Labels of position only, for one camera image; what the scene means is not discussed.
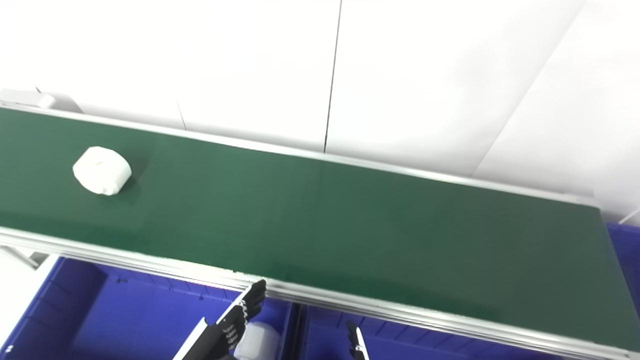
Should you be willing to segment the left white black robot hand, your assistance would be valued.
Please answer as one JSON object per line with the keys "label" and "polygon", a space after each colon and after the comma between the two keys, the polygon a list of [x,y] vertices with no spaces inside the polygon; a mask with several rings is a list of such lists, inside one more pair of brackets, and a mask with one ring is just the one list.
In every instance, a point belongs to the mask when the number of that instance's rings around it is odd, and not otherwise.
{"label": "left white black robot hand", "polygon": [[235,360],[247,325],[262,310],[266,281],[247,287],[215,322],[202,317],[174,355],[174,360]]}

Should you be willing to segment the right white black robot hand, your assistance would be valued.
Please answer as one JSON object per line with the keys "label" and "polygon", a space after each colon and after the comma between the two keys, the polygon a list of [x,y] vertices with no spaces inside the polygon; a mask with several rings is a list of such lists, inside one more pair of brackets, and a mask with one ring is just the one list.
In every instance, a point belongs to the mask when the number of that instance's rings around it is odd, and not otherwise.
{"label": "right white black robot hand", "polygon": [[350,341],[349,352],[352,358],[354,360],[370,360],[370,355],[359,326],[352,321],[352,319],[348,319],[346,321],[346,328],[348,331],[347,336]]}

